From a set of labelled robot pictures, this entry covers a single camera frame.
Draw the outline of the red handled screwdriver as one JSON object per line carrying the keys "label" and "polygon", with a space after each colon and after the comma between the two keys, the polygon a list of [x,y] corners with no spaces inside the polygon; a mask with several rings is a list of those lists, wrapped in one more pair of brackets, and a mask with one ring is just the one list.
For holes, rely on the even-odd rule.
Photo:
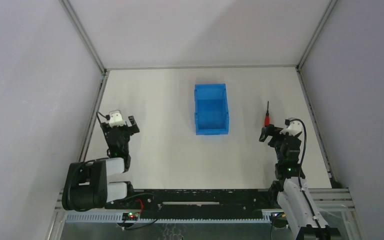
{"label": "red handled screwdriver", "polygon": [[269,105],[270,102],[267,102],[266,105],[266,112],[265,112],[265,119],[264,119],[264,126],[267,127],[270,124],[270,112],[269,112]]}

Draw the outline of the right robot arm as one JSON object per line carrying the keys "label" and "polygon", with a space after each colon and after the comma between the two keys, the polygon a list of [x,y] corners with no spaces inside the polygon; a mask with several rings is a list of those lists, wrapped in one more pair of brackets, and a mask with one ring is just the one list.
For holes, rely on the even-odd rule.
{"label": "right robot arm", "polygon": [[299,157],[304,154],[299,136],[304,132],[300,122],[289,122],[286,128],[264,126],[259,137],[274,148],[277,163],[269,192],[282,209],[294,240],[340,240],[340,231],[331,227],[318,210],[307,186]]}

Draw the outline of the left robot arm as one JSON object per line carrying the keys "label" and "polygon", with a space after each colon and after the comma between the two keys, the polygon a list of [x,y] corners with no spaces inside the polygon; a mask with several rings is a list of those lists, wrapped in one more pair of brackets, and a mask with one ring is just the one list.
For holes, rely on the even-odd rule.
{"label": "left robot arm", "polygon": [[129,124],[119,112],[107,115],[106,119],[99,125],[107,144],[107,156],[69,165],[61,198],[64,210],[100,209],[128,196],[127,182],[110,182],[109,177],[130,169],[129,142],[140,129],[132,115],[128,117]]}

